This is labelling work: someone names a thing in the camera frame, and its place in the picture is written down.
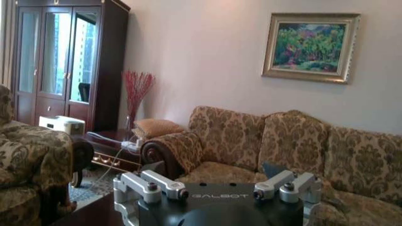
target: floral patterned sofa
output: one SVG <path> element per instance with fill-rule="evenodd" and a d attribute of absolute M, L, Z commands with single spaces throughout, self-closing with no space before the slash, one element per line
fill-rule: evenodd
<path fill-rule="evenodd" d="M 182 182 L 265 181 L 262 164 L 324 180 L 318 225 L 402 224 L 402 137 L 334 127 L 299 111 L 254 116 L 199 106 L 190 132 L 150 140 L 146 163 L 165 161 Z"/>
<path fill-rule="evenodd" d="M 0 86 L 0 225 L 47 225 L 76 207 L 67 194 L 74 143 L 12 116 L 11 92 Z"/>

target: black knob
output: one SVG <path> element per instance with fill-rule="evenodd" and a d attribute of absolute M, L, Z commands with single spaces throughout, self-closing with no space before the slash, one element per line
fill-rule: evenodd
<path fill-rule="evenodd" d="M 254 195 L 255 199 L 262 199 L 265 196 L 265 193 L 261 190 L 258 190 L 258 191 L 254 191 L 253 195 Z"/>
<path fill-rule="evenodd" d="M 181 192 L 179 192 L 179 199 L 181 200 L 186 200 L 189 198 L 189 191 L 186 189 L 183 189 Z"/>
<path fill-rule="evenodd" d="M 294 183 L 291 183 L 291 182 L 285 183 L 283 186 L 285 186 L 285 188 L 286 188 L 289 191 L 293 191 L 294 188 L 295 188 L 295 185 L 294 185 Z"/>
<path fill-rule="evenodd" d="M 158 189 L 158 185 L 154 182 L 149 183 L 149 190 L 157 191 L 157 189 Z"/>

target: framed painting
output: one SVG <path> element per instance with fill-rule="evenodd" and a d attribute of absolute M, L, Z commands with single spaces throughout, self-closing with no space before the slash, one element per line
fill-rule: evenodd
<path fill-rule="evenodd" d="M 348 83 L 360 14 L 273 13 L 263 76 Z"/>

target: red decorative branches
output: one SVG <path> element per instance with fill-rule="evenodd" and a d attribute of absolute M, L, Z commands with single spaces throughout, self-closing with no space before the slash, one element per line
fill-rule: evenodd
<path fill-rule="evenodd" d="M 154 83 L 155 76 L 150 73 L 138 72 L 123 72 L 126 79 L 126 90 L 127 90 L 127 109 L 130 116 L 130 128 L 133 128 L 133 122 L 137 117 L 139 104 L 149 93 Z"/>

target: rug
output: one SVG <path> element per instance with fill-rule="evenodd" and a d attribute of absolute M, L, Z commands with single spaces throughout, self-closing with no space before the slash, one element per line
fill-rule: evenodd
<path fill-rule="evenodd" d="M 107 169 L 107 167 L 98 167 L 92 170 L 83 170 L 82 186 L 79 188 L 74 188 L 68 185 L 70 200 L 76 201 L 76 210 L 114 191 L 114 178 L 121 172 L 111 169 L 103 179 L 99 180 Z"/>

